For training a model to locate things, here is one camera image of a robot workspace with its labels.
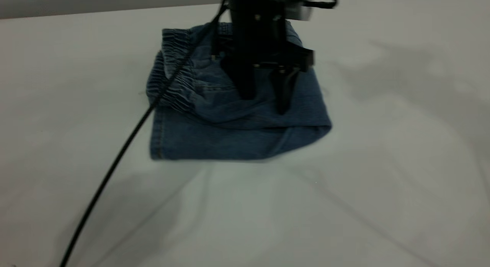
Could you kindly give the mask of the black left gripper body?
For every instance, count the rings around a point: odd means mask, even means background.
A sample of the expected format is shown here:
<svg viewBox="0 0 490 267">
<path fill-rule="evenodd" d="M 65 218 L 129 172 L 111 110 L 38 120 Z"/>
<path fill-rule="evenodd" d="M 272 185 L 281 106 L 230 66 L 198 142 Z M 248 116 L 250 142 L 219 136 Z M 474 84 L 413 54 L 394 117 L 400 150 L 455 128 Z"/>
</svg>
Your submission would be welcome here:
<svg viewBox="0 0 490 267">
<path fill-rule="evenodd" d="M 287 20 L 308 21 L 310 0 L 225 0 L 232 21 L 230 34 L 213 37 L 212 56 L 253 68 L 300 68 L 314 64 L 314 52 L 287 40 Z"/>
</svg>

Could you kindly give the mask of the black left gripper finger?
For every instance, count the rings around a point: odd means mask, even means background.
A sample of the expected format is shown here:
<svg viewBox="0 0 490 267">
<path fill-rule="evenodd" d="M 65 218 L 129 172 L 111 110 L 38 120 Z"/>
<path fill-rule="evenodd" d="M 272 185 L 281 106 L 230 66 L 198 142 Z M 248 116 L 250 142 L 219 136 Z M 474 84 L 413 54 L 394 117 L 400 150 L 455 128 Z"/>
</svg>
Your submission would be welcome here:
<svg viewBox="0 0 490 267">
<path fill-rule="evenodd" d="M 277 112 L 284 115 L 290 107 L 300 68 L 278 68 L 271 72 Z"/>
<path fill-rule="evenodd" d="M 255 98 L 256 86 L 252 65 L 241 62 L 222 62 L 222 69 L 236 87 L 241 99 Z"/>
</svg>

